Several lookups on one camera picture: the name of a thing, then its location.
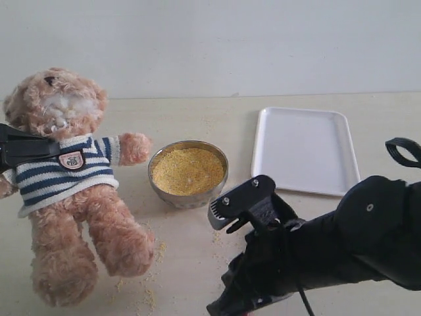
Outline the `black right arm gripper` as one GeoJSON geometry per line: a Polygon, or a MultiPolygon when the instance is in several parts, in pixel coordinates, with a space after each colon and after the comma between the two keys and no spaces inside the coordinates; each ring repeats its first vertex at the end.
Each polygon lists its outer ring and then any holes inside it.
{"type": "Polygon", "coordinates": [[[210,315],[248,315],[295,292],[309,315],[313,310],[293,266],[286,224],[297,219],[294,210],[277,194],[275,182],[258,175],[212,200],[208,220],[214,230],[227,234],[251,223],[246,248],[233,258],[221,280],[224,290],[208,304],[210,315]]]}

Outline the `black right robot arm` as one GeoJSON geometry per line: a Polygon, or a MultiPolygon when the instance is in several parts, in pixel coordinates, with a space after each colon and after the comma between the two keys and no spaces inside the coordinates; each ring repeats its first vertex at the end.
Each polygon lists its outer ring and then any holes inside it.
{"type": "Polygon", "coordinates": [[[294,293],[367,280],[420,289],[419,183],[371,176],[309,221],[275,187],[259,175],[209,205],[215,230],[253,227],[222,275],[223,293],[207,306],[211,315],[245,315],[294,293]]]}

